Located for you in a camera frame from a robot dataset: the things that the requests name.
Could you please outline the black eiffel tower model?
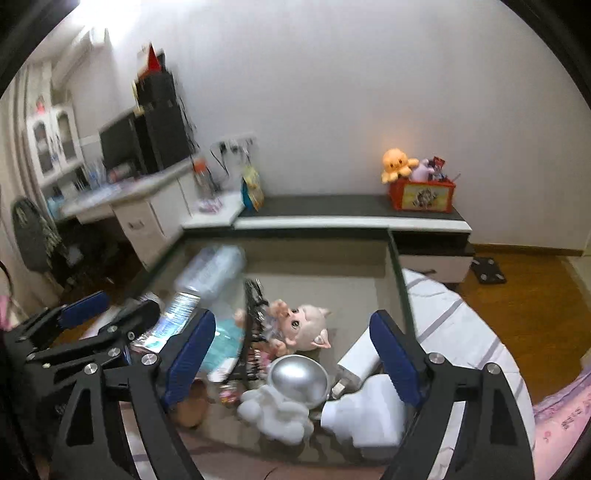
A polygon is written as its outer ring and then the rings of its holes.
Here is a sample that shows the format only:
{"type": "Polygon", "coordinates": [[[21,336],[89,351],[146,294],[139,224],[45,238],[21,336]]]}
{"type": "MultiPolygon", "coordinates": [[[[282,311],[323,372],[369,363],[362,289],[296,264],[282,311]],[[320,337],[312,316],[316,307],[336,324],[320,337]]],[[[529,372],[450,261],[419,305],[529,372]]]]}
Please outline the black eiffel tower model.
{"type": "Polygon", "coordinates": [[[249,383],[259,378],[259,367],[249,361],[249,353],[255,343],[266,342],[266,316],[270,302],[263,296],[263,286],[259,280],[245,279],[245,334],[238,361],[228,375],[228,380],[249,386],[249,383]]]}

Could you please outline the pink haired doll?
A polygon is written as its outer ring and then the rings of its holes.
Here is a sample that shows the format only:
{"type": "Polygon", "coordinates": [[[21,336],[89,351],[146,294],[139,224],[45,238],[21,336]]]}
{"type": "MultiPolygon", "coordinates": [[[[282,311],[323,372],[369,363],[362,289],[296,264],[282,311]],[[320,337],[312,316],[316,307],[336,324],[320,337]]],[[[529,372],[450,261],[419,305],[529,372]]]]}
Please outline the pink haired doll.
{"type": "Polygon", "coordinates": [[[314,305],[304,304],[291,309],[283,300],[276,300],[267,308],[271,321],[270,332],[266,335],[270,353],[281,357],[317,349],[331,349],[327,318],[331,311],[314,305]]]}

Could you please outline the white astronaut figurine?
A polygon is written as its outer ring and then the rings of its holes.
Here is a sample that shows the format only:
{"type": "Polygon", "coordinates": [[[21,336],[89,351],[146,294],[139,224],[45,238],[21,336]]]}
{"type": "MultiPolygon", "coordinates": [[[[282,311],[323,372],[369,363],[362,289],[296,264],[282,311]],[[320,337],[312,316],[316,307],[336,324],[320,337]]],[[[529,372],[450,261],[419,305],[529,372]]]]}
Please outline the white astronaut figurine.
{"type": "Polygon", "coordinates": [[[329,374],[303,355],[287,355],[270,364],[266,383],[240,397],[236,413],[270,440],[288,446],[314,433],[311,411],[329,397],[329,374]]]}

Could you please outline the clear plastic box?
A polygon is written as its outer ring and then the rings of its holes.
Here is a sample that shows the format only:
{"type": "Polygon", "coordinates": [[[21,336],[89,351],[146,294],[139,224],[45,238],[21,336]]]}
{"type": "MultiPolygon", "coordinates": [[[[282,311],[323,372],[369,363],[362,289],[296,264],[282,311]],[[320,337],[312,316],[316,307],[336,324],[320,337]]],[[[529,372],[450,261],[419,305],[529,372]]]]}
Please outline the clear plastic box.
{"type": "Polygon", "coordinates": [[[211,244],[202,248],[174,281],[176,292],[212,302],[245,268],[245,252],[235,245],[211,244]]]}

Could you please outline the blue white small packet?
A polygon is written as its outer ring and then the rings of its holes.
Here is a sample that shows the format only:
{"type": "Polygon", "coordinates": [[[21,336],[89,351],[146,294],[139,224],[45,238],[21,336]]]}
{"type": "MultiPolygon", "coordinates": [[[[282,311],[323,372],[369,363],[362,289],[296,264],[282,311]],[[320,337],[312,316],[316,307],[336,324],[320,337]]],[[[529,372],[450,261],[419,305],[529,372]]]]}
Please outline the blue white small packet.
{"type": "Polygon", "coordinates": [[[177,292],[164,304],[153,293],[149,292],[144,299],[154,300],[163,306],[156,324],[131,342],[136,351],[147,351],[158,354],[167,341],[181,333],[190,321],[199,304],[199,297],[190,293],[177,292]]]}

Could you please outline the white desk with drawers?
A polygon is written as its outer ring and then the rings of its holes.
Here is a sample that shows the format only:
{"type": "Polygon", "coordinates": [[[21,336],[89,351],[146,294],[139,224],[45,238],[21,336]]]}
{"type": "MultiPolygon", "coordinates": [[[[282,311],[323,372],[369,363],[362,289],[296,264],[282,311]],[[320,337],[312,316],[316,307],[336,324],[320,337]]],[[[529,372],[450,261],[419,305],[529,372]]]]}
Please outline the white desk with drawers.
{"type": "Polygon", "coordinates": [[[193,159],[188,157],[137,181],[124,180],[67,200],[59,218],[82,224],[116,218],[138,259],[149,266],[196,211],[193,159]]]}

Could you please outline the pink black storage tray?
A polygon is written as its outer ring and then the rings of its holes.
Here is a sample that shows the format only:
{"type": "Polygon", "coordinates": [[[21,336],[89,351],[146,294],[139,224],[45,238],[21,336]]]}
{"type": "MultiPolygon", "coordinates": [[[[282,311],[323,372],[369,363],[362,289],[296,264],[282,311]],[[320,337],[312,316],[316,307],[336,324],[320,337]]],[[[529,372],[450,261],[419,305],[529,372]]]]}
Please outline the pink black storage tray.
{"type": "Polygon", "coordinates": [[[159,353],[200,309],[213,341],[164,400],[205,475],[296,464],[377,477],[422,400],[393,385],[394,335],[414,321],[386,230],[231,230],[182,235],[132,288],[161,304],[134,347],[159,353]]]}

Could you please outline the white small side cabinet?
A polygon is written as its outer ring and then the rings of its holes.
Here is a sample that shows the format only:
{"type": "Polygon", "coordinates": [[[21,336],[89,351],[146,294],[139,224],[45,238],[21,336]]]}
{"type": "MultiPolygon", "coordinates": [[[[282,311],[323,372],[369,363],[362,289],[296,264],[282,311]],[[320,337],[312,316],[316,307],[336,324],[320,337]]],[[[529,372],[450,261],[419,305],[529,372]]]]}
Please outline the white small side cabinet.
{"type": "Polygon", "coordinates": [[[183,230],[231,227],[245,209],[242,194],[239,192],[226,192],[222,193],[218,199],[221,206],[215,211],[202,210],[199,200],[190,203],[190,216],[181,222],[183,230]]]}

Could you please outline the blue yellow snack bag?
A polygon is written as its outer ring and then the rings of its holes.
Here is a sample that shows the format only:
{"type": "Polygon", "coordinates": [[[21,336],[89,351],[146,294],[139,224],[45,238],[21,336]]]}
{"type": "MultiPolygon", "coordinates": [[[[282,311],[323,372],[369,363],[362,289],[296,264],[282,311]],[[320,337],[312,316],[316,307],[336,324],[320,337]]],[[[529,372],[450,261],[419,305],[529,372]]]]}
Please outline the blue yellow snack bag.
{"type": "Polygon", "coordinates": [[[259,211],[263,206],[264,194],[259,172],[252,165],[242,170],[242,202],[249,211],[259,211]]]}

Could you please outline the red toy storage box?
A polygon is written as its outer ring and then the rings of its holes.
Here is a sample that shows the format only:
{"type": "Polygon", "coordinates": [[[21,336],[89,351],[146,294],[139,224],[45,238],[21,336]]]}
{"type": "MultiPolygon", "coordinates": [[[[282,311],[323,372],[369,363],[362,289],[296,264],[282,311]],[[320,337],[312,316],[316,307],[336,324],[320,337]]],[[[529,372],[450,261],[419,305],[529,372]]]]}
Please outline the red toy storage box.
{"type": "Polygon", "coordinates": [[[414,182],[398,179],[389,186],[394,210],[450,213],[456,184],[451,181],[414,182]]]}

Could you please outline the black speaker box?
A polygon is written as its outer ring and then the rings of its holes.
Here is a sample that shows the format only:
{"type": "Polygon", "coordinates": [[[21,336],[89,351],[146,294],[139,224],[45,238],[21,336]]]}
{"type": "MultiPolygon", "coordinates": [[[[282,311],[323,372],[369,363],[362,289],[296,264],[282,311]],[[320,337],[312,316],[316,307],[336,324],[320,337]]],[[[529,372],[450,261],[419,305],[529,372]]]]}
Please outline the black speaker box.
{"type": "Polygon", "coordinates": [[[137,103],[156,105],[176,100],[173,76],[168,71],[153,72],[135,82],[137,103]]]}

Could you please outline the red paper bag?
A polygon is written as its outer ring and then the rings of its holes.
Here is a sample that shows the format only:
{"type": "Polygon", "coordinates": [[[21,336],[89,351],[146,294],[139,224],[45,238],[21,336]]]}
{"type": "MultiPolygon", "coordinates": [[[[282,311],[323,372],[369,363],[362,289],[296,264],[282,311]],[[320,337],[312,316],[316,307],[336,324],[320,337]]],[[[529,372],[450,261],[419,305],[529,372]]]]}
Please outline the red paper bag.
{"type": "Polygon", "coordinates": [[[151,43],[142,52],[145,54],[145,64],[139,69],[137,80],[142,80],[152,74],[162,73],[165,70],[151,43]]]}

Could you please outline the white air conditioner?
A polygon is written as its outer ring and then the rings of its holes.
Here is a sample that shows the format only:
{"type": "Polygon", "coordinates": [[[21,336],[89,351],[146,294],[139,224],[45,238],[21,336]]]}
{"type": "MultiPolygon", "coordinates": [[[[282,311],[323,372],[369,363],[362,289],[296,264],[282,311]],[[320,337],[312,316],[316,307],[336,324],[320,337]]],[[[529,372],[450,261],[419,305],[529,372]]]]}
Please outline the white air conditioner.
{"type": "Polygon", "coordinates": [[[51,85],[63,89],[74,72],[95,52],[103,49],[109,41],[104,27],[84,29],[63,50],[52,67],[51,85]]]}

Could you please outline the white wall cabinet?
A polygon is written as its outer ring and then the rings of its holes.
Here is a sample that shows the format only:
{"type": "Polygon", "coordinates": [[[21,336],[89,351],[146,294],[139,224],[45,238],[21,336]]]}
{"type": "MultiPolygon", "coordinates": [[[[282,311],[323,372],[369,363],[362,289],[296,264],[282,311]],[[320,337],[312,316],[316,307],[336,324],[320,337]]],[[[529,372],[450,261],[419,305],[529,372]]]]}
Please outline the white wall cabinet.
{"type": "Polygon", "coordinates": [[[26,135],[40,188],[82,166],[84,157],[70,105],[57,105],[28,117],[26,135]]]}

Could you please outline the wall power socket strip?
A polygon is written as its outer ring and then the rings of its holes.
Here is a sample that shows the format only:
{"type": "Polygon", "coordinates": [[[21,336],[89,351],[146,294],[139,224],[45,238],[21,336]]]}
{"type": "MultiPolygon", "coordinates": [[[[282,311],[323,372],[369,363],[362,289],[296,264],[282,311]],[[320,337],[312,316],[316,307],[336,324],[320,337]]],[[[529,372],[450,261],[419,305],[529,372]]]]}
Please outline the wall power socket strip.
{"type": "Polygon", "coordinates": [[[225,134],[218,137],[212,142],[211,148],[216,149],[219,145],[224,145],[226,148],[231,149],[232,147],[252,149],[256,144],[256,134],[251,131],[242,133],[225,134]]]}

